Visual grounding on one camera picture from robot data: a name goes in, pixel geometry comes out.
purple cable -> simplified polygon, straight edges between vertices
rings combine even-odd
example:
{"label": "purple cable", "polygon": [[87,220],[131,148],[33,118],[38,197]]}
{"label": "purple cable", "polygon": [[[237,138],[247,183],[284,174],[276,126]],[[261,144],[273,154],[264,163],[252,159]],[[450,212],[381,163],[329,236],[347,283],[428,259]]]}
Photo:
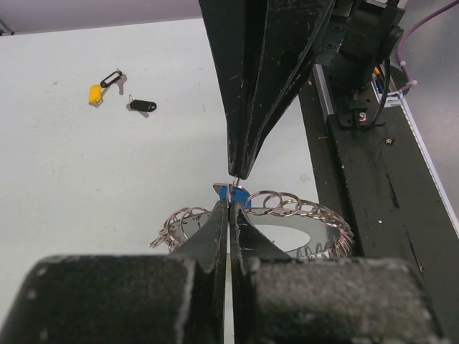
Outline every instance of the purple cable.
{"label": "purple cable", "polygon": [[442,14],[444,11],[447,11],[448,9],[451,9],[452,7],[456,6],[457,4],[459,4],[459,0],[454,0],[451,4],[449,5],[446,5],[445,7],[439,9],[438,11],[435,11],[433,12],[431,15],[429,16],[426,16],[423,20],[421,20],[420,22],[416,23],[411,29],[409,29],[407,32],[405,32],[405,34],[403,35],[403,37],[400,39],[400,42],[399,44],[397,45],[397,49],[395,50],[395,57],[397,59],[397,62],[399,63],[400,65],[400,68],[402,69],[402,72],[404,72],[405,76],[407,77],[408,79],[408,83],[399,88],[398,90],[400,92],[402,92],[403,94],[405,92],[408,92],[410,91],[411,87],[412,87],[412,84],[411,82],[413,82],[413,78],[410,74],[410,71],[408,70],[407,66],[405,64],[402,65],[402,62],[403,62],[403,59],[402,59],[402,54],[401,54],[401,50],[402,50],[402,45],[404,44],[404,41],[414,32],[416,31],[416,29],[418,27],[420,27],[421,25],[427,23],[429,20],[431,20],[432,18],[435,18],[438,14]]}

